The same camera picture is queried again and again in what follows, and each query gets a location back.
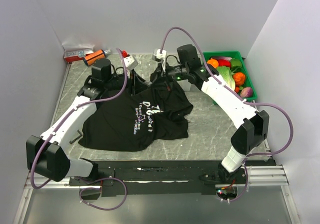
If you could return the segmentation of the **black printed t-shirt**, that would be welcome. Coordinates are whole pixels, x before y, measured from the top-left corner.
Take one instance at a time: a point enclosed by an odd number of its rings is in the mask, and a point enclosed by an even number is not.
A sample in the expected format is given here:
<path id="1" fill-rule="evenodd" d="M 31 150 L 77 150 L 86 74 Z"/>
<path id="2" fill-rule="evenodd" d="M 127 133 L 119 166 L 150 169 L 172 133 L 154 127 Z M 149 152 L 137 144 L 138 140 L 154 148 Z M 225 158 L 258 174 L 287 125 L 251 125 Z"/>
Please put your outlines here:
<path id="1" fill-rule="evenodd" d="M 156 82 L 136 95 L 123 92 L 86 119 L 78 143 L 95 150 L 137 152 L 158 139 L 187 138 L 185 116 L 193 107 L 176 82 Z"/>

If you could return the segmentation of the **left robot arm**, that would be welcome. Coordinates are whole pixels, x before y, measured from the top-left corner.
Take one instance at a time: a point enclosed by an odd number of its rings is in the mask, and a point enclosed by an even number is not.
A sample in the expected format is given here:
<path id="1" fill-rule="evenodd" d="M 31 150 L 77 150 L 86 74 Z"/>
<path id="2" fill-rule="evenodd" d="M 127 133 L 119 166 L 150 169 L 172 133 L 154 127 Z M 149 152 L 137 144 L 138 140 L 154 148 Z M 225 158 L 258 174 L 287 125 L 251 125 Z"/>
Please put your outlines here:
<path id="1" fill-rule="evenodd" d="M 138 77 L 134 74 L 137 65 L 134 56 L 125 57 L 122 64 L 124 73 L 118 76 L 109 59 L 95 61 L 91 66 L 91 75 L 86 78 L 67 111 L 40 136 L 28 138 L 26 157 L 32 179 L 39 174 L 55 182 L 66 177 L 81 177 L 87 185 L 98 181 L 98 165 L 82 158 L 69 158 L 66 154 L 68 144 L 86 119 L 97 111 L 97 105 L 118 98 L 125 88 L 137 82 Z M 111 90 L 117 93 L 109 99 L 102 98 Z"/>

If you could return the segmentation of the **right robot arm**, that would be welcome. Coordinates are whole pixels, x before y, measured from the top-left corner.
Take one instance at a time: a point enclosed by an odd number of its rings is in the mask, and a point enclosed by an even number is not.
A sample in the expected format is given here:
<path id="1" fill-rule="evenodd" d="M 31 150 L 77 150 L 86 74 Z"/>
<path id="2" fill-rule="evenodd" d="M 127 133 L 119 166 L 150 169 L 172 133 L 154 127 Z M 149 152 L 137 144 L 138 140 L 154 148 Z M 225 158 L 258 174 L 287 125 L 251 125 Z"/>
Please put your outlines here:
<path id="1" fill-rule="evenodd" d="M 230 139 L 231 148 L 218 165 L 217 172 L 223 183 L 230 183 L 251 151 L 266 139 L 270 117 L 267 112 L 257 111 L 241 101 L 222 75 L 207 65 L 204 58 L 199 58 L 193 45 L 183 45 L 177 53 L 179 64 L 175 67 L 169 66 L 167 55 L 162 57 L 162 76 L 173 81 L 188 80 L 213 99 L 236 127 Z"/>

